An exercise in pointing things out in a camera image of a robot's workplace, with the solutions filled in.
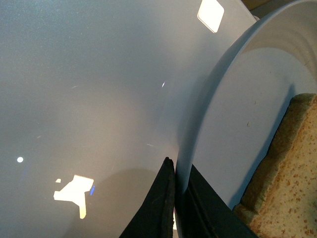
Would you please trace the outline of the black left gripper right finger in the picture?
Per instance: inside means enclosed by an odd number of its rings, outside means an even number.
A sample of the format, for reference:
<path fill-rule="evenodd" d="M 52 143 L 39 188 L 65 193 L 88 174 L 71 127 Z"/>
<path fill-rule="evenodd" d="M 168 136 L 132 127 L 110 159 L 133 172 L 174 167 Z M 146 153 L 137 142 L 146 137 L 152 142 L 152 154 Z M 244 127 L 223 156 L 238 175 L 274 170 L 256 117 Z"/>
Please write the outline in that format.
<path fill-rule="evenodd" d="M 256 238 L 195 166 L 188 187 L 175 196 L 177 232 L 180 238 Z"/>

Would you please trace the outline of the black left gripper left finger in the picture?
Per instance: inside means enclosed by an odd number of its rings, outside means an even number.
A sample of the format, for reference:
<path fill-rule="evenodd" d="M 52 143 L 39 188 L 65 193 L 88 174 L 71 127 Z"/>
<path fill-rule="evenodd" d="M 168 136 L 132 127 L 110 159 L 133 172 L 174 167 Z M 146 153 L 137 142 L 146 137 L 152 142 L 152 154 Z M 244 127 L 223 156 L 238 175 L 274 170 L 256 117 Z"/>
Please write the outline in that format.
<path fill-rule="evenodd" d="M 175 204 L 175 171 L 166 157 L 141 207 L 121 238 L 171 238 Z"/>

